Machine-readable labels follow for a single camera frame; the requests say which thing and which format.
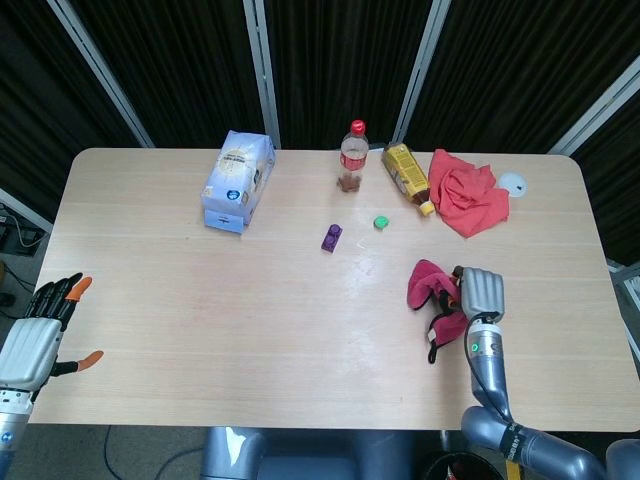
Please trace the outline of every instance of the small white object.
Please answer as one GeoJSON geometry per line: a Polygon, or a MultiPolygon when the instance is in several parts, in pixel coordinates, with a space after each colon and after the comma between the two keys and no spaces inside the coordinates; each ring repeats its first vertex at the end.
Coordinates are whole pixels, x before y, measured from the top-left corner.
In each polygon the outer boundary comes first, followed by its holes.
{"type": "Polygon", "coordinates": [[[498,180],[498,187],[507,190],[510,197],[522,197],[527,193],[527,181],[514,172],[503,174],[498,180]]]}

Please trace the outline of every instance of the gray floor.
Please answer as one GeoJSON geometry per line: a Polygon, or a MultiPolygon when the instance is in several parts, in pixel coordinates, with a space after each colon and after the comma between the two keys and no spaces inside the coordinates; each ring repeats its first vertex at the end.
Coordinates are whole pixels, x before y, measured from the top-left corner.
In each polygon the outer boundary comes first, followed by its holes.
{"type": "MultiPolygon", "coordinates": [[[[33,258],[0,253],[0,260],[21,278],[35,282],[40,271],[46,240],[33,258]]],[[[8,277],[0,290],[17,297],[6,313],[18,316],[31,297],[14,279],[8,277]]],[[[624,292],[617,291],[625,321],[636,335],[640,332],[640,313],[631,308],[624,292]]],[[[103,461],[106,426],[101,425],[29,425],[16,456],[9,480],[108,480],[113,477],[103,461]]],[[[175,453],[200,447],[204,443],[204,428],[171,428],[115,426],[111,430],[108,458],[116,474],[124,480],[152,480],[158,469],[175,453]]],[[[501,458],[489,451],[477,450],[504,475],[501,458]]],[[[172,462],[162,480],[196,479],[200,471],[201,453],[194,453],[172,462]]],[[[528,480],[536,477],[527,476],[528,480]]]]}

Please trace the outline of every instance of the red cloth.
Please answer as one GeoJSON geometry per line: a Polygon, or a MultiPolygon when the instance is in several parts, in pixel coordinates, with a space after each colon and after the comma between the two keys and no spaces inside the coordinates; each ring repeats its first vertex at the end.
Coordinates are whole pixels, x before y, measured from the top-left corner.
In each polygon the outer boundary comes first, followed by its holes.
{"type": "Polygon", "coordinates": [[[470,237],[509,217],[509,192],[494,188],[488,165],[476,168],[438,149],[429,167],[430,198],[444,222],[470,237]]]}
{"type": "MultiPolygon", "coordinates": [[[[460,302],[460,287],[436,264],[422,259],[413,268],[413,273],[409,278],[407,303],[411,308],[418,309],[433,294],[437,297],[443,290],[446,290],[456,302],[460,302]]],[[[461,311],[440,316],[432,322],[428,339],[430,342],[435,342],[436,347],[446,345],[464,333],[467,323],[467,318],[461,311]]],[[[433,352],[433,361],[435,361],[435,352],[433,352]]]]}

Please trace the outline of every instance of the robotic hand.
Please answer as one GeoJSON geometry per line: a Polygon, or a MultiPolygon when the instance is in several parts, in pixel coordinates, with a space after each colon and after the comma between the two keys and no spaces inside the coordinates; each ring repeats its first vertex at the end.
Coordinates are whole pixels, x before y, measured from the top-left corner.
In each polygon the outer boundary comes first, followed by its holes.
{"type": "Polygon", "coordinates": [[[58,363],[60,342],[76,304],[91,285],[78,273],[40,288],[24,318],[0,322],[0,479],[4,479],[40,389],[50,376],[79,372],[103,355],[58,363]]]}
{"type": "MultiPolygon", "coordinates": [[[[513,421],[507,396],[502,332],[497,325],[504,315],[502,277],[477,268],[457,270],[462,310],[469,319],[465,332],[465,355],[472,374],[473,395],[482,404],[482,407],[470,407],[465,411],[462,417],[464,436],[471,444],[497,450],[507,460],[528,467],[545,478],[606,479],[604,467],[591,453],[513,421]]],[[[629,460],[626,455],[622,454],[624,460],[629,460]]],[[[635,464],[633,468],[637,474],[636,468],[640,467],[635,464]]],[[[623,480],[632,476],[618,474],[614,478],[623,480]]]]}

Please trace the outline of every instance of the purple block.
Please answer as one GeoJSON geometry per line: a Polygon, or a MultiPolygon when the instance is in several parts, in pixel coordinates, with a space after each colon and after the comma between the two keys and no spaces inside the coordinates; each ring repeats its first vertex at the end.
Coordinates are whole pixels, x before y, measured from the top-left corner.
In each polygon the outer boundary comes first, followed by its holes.
{"type": "Polygon", "coordinates": [[[327,252],[333,253],[333,249],[336,248],[341,233],[342,228],[340,228],[340,225],[336,225],[335,223],[331,225],[324,237],[324,240],[322,241],[322,246],[320,248],[326,250],[327,252]]]}

